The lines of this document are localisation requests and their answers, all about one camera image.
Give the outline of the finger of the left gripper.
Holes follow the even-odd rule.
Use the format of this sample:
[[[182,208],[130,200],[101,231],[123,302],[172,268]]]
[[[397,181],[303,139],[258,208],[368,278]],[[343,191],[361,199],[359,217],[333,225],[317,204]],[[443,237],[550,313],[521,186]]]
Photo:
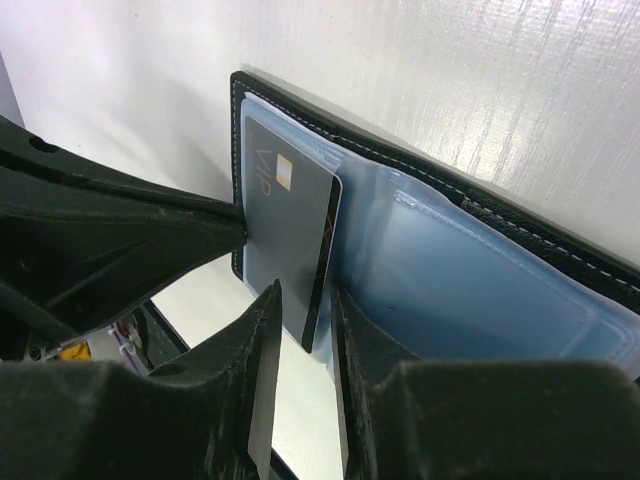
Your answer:
[[[1,321],[101,328],[246,241],[237,205],[105,167],[1,123]]]

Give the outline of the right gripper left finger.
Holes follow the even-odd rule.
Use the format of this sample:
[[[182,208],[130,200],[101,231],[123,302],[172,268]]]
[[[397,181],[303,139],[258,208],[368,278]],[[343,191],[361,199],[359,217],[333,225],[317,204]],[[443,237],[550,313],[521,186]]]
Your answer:
[[[265,479],[282,293],[146,376],[114,362],[1,367],[5,479]]]

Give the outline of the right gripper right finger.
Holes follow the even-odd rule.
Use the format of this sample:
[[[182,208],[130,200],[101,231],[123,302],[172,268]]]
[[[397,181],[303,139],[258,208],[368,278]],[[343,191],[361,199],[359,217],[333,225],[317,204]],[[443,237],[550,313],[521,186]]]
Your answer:
[[[639,388],[593,361],[423,360],[331,295],[348,479],[635,479]]]

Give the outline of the black leather card holder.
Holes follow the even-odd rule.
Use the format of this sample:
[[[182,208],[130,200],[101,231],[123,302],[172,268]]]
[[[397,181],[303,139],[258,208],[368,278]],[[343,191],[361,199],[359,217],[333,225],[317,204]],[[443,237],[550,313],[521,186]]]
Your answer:
[[[399,170],[444,195],[456,207],[597,293],[639,311],[639,269],[539,215],[409,151],[292,91],[247,71],[230,76],[233,202],[244,204],[241,185],[241,103],[253,94],[278,113],[335,146]]]

